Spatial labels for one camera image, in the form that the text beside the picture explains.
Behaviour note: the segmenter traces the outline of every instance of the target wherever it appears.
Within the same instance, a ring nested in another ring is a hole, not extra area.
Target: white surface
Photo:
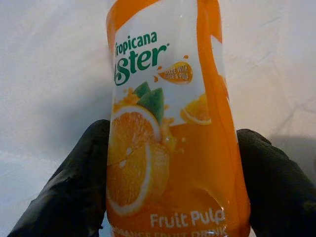
[[[236,127],[271,139],[316,183],[316,2],[220,2]],[[0,0],[0,237],[87,126],[109,118],[109,7]]]

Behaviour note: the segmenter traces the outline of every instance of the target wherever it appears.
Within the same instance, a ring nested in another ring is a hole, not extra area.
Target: bottle
[[[116,237],[247,237],[217,0],[117,0],[107,212]]]

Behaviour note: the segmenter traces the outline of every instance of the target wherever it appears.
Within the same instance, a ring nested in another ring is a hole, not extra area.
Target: gloved hand
[[[8,237],[97,237],[104,218],[110,122],[91,125]],[[237,132],[257,237],[316,236],[316,188],[260,134]]]

